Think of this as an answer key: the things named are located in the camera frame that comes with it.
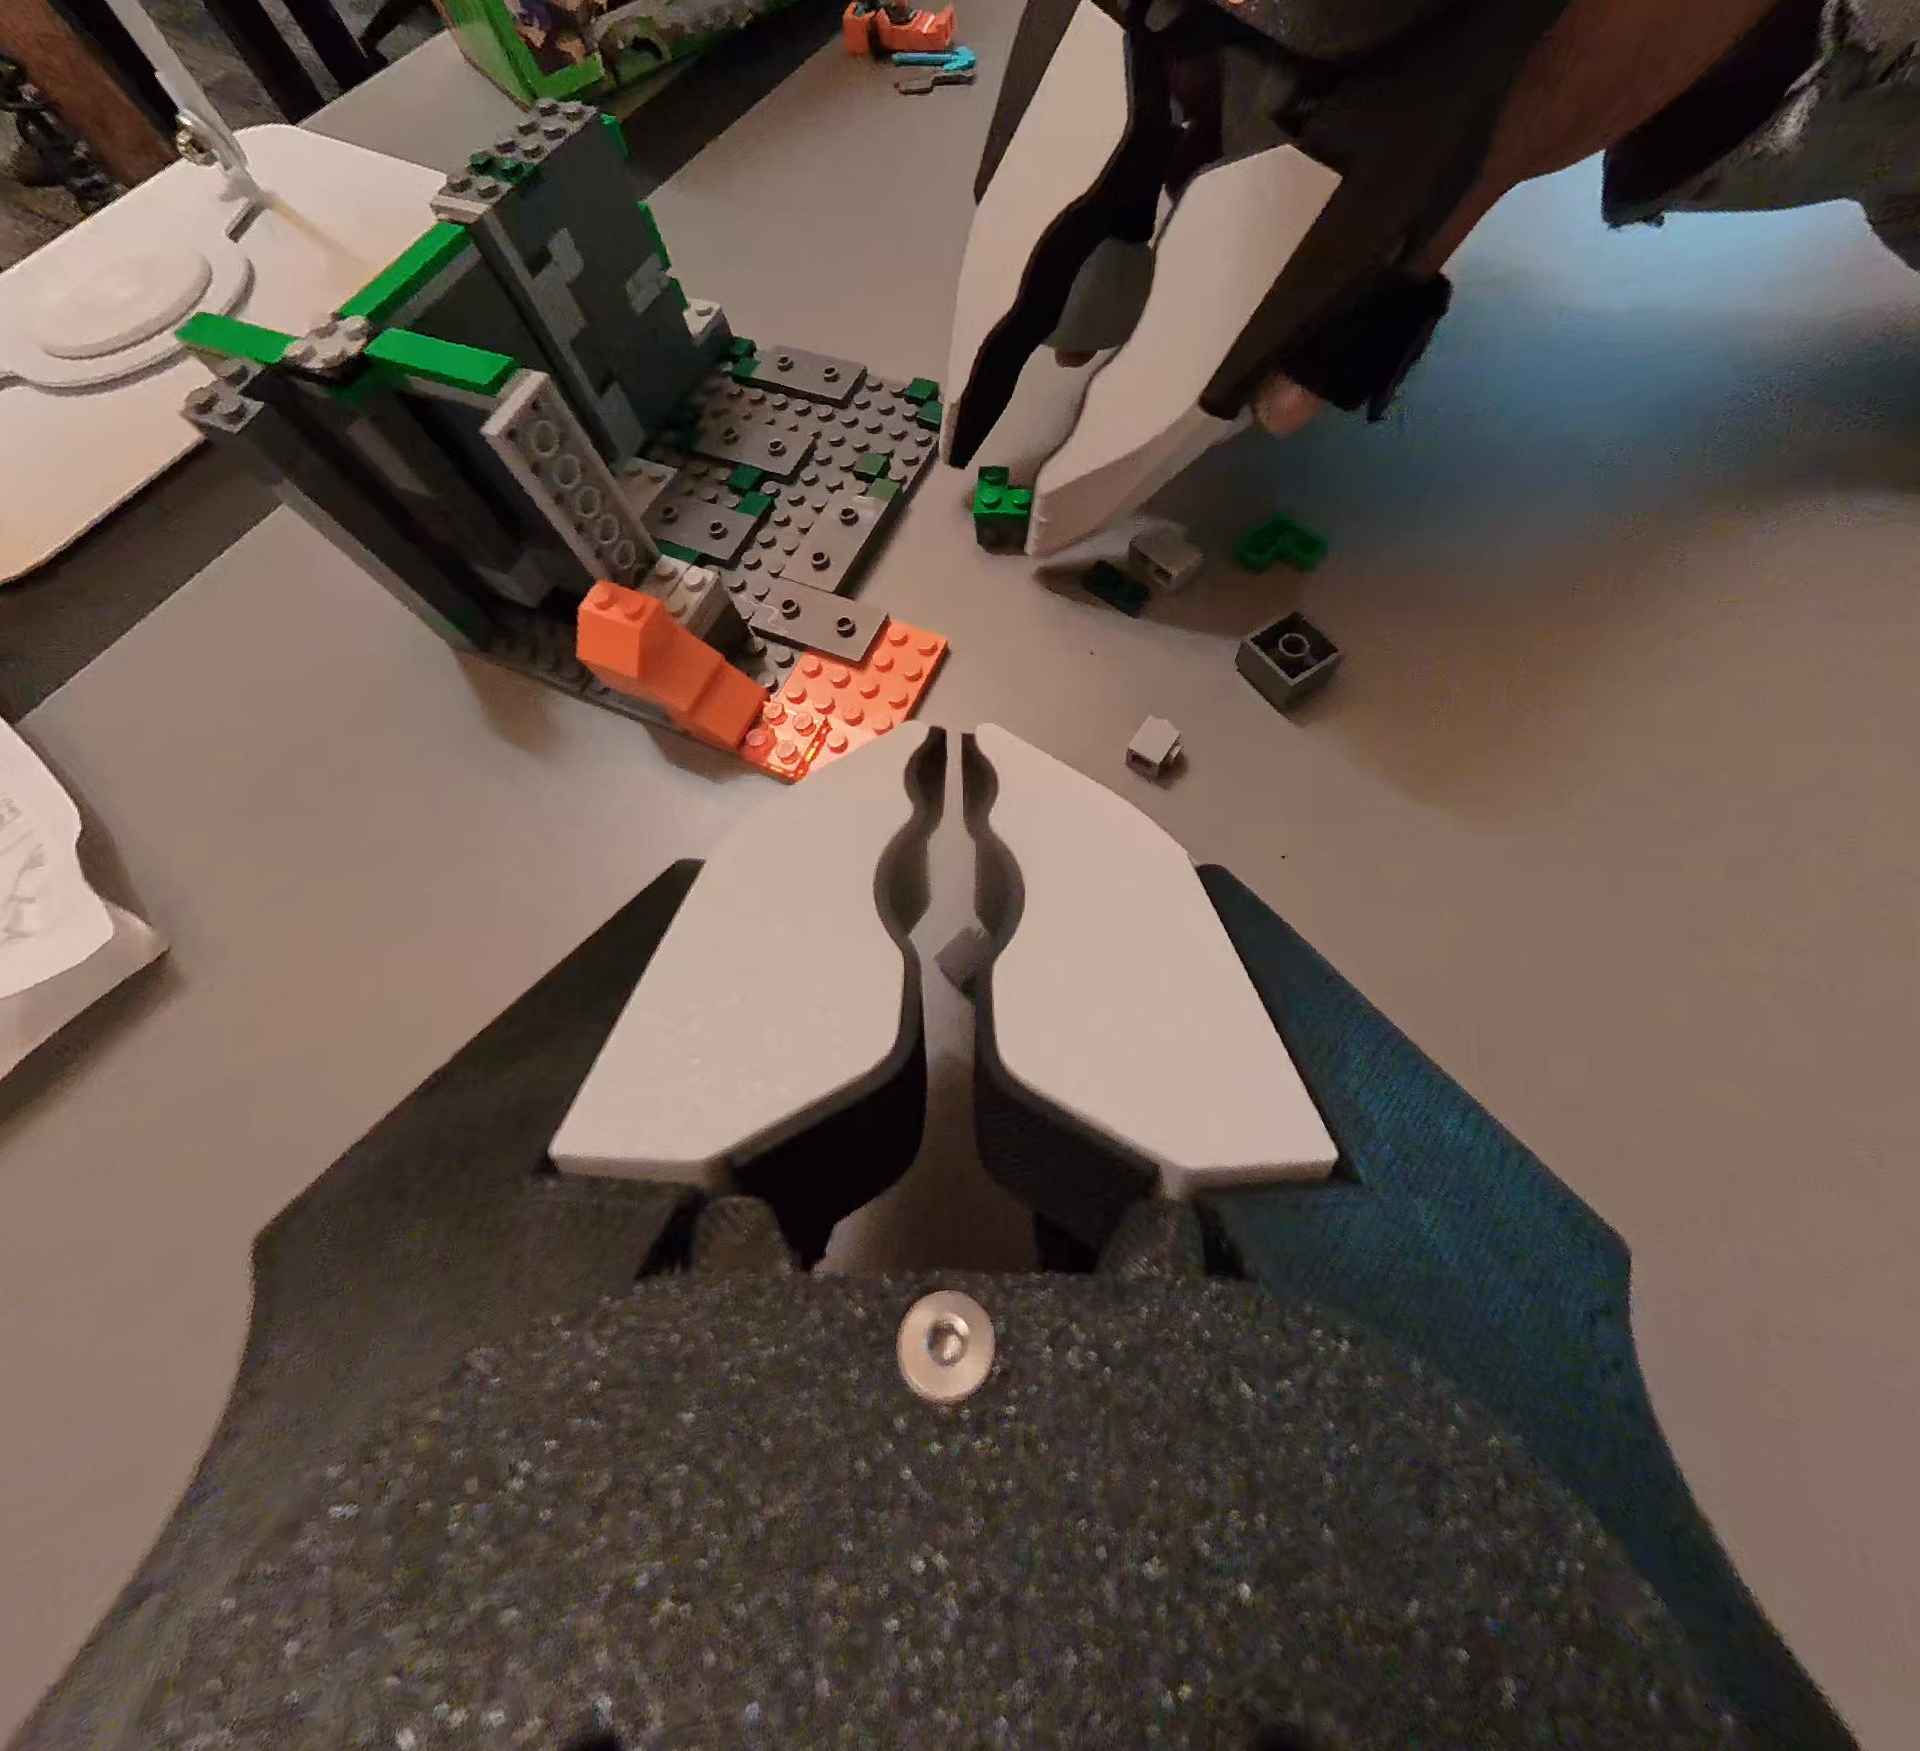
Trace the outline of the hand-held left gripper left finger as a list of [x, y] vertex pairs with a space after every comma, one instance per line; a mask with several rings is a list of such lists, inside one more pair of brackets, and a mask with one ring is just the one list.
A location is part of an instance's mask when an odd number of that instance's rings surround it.
[[762, 1200], [803, 1265], [923, 1147], [927, 839], [949, 731], [907, 722], [752, 809], [690, 874], [549, 1165]]

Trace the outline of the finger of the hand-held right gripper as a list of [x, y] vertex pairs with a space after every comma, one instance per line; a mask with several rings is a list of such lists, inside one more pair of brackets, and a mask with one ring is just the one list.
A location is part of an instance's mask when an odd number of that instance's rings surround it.
[[1247, 428], [1247, 392], [1210, 392], [1342, 177], [1268, 147], [1187, 177], [1152, 246], [1132, 336], [1091, 370], [1069, 435], [1035, 477], [1026, 554], [1052, 557], [1138, 516], [1173, 477]]
[[1026, 358], [1114, 350], [1142, 318], [1173, 112], [1149, 68], [1138, 118], [1138, 42], [1080, 0], [981, 189], [949, 343], [949, 466], [989, 461]]

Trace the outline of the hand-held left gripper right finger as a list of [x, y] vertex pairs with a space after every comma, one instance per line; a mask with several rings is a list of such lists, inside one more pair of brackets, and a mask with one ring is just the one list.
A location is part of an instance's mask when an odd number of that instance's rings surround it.
[[960, 735], [976, 1148], [1091, 1258], [1142, 1200], [1322, 1187], [1328, 1133], [1195, 863], [1032, 739]]

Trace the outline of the orange lego minifigure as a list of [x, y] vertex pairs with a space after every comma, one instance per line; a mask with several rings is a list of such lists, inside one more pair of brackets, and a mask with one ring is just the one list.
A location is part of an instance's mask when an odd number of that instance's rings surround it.
[[955, 6], [847, 0], [842, 33], [847, 57], [935, 67], [957, 46], [957, 14]]

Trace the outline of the grey green lego building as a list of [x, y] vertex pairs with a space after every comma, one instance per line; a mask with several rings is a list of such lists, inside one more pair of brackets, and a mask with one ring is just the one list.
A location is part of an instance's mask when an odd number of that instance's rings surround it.
[[941, 387], [734, 336], [626, 138], [546, 100], [308, 333], [194, 313], [181, 408], [464, 657], [780, 784], [907, 726], [949, 640], [859, 597]]

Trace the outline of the dark grey square lego brick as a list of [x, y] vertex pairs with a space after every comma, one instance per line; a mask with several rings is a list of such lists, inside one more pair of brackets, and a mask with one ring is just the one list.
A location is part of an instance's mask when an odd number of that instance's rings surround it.
[[1278, 716], [1296, 710], [1342, 668], [1342, 646], [1303, 609], [1235, 640], [1235, 674]]

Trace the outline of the torn printed paper bag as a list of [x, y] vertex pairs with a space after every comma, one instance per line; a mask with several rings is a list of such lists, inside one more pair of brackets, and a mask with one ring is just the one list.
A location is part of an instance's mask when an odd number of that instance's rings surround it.
[[164, 938], [84, 874], [84, 813], [0, 726], [0, 1072], [164, 952]]

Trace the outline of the person's right forearm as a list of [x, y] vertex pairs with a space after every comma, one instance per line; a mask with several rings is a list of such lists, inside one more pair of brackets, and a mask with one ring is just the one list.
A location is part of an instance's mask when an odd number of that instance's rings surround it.
[[1781, 0], [1600, 155], [1605, 226], [1813, 205], [1920, 264], [1920, 0]]

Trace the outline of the person's right hand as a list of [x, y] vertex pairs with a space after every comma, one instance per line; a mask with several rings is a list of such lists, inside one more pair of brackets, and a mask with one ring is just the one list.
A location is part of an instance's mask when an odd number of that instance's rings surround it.
[[1440, 274], [1469, 229], [1518, 184], [1566, 169], [1645, 127], [1727, 51], [1710, 0], [1566, 0], [1529, 51], [1478, 177], [1403, 264]]

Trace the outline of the white book stand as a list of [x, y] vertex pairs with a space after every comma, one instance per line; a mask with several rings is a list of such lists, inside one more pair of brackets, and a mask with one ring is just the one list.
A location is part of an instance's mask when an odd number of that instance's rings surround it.
[[104, 0], [191, 155], [61, 229], [0, 289], [0, 579], [19, 585], [164, 477], [209, 384], [191, 313], [317, 322], [425, 229], [425, 165], [300, 127], [232, 131], [139, 0]]

